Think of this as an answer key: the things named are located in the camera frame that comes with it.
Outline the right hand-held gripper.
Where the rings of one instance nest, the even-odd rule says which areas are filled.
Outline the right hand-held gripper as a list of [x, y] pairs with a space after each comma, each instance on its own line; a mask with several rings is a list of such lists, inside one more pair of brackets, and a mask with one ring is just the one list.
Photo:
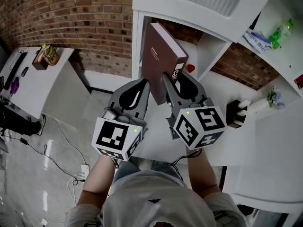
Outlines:
[[219, 106], [205, 98], [203, 86], [191, 75], [182, 72], [182, 95], [167, 73], [162, 85], [171, 112], [167, 118], [172, 139], [181, 139], [189, 150], [213, 145], [226, 130], [226, 120]]

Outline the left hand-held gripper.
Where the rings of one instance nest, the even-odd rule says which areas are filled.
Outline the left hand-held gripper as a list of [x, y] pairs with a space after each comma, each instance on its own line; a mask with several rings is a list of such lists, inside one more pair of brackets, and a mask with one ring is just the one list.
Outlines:
[[149, 95], [147, 79], [131, 81], [112, 94], [108, 103], [110, 109], [96, 121], [92, 138], [96, 151], [117, 160], [129, 160], [147, 130], [143, 119]]

